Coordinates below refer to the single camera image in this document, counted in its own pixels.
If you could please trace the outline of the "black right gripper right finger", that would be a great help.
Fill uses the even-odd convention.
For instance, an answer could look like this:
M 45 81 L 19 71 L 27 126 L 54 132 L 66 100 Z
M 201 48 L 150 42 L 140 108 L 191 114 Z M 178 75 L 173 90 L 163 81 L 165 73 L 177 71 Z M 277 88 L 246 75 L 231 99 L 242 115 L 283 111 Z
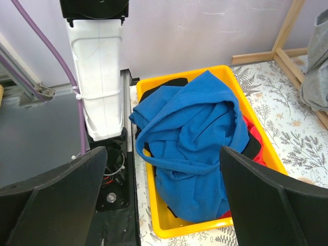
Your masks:
M 262 166 L 229 147 L 220 169 L 239 245 L 327 245 L 327 189 Z

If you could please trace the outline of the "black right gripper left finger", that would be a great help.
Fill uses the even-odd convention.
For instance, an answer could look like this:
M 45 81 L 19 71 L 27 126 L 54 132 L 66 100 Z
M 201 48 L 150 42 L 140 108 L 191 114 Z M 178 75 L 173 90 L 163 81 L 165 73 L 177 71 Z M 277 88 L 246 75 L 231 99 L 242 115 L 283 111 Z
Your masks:
M 1 245 L 85 245 L 107 163 L 105 147 L 1 188 Z

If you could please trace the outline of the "red tank top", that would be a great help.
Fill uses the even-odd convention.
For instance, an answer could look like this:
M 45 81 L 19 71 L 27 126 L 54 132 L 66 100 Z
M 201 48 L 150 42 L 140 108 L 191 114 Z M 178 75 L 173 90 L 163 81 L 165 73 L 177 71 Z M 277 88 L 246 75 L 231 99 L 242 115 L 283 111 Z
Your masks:
M 243 121 L 248 130 L 249 141 L 244 146 L 244 149 L 241 151 L 241 154 L 246 156 L 247 158 L 254 160 L 262 166 L 267 166 L 263 160 L 263 140 L 259 131 L 255 127 L 255 125 L 245 116 L 243 116 Z M 228 209 L 229 203 L 226 195 L 226 189 L 223 181 L 222 172 L 220 169 L 220 187 L 223 190 L 223 197 L 221 200 L 221 205 L 223 205 L 224 213 L 220 213 L 220 217 L 218 219 L 223 219 L 227 217 L 231 217 L 231 211 Z

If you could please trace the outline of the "blue tank top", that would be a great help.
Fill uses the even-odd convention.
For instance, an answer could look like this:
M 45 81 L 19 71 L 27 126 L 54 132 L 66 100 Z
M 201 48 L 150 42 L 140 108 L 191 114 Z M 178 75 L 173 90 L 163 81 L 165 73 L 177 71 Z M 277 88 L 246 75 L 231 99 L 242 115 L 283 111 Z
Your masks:
M 161 86 L 130 115 L 140 128 L 136 151 L 156 168 L 156 188 L 186 221 L 229 210 L 220 171 L 223 146 L 242 152 L 250 138 L 232 90 L 206 71 L 185 86 Z

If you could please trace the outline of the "grey tank top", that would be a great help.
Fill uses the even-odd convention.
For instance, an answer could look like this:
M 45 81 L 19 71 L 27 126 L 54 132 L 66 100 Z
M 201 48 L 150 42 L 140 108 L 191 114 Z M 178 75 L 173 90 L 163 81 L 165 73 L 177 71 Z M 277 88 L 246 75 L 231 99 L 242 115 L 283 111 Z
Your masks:
M 327 111 L 327 10 L 315 20 L 307 48 L 307 70 L 299 94 L 313 111 Z

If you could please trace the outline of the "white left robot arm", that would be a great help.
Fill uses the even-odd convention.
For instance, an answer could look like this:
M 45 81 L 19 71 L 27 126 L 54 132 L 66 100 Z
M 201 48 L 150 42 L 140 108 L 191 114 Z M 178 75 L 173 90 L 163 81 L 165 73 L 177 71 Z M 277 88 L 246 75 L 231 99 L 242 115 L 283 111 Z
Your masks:
M 72 50 L 88 135 L 94 141 L 121 134 L 119 55 L 129 1 L 60 1 Z

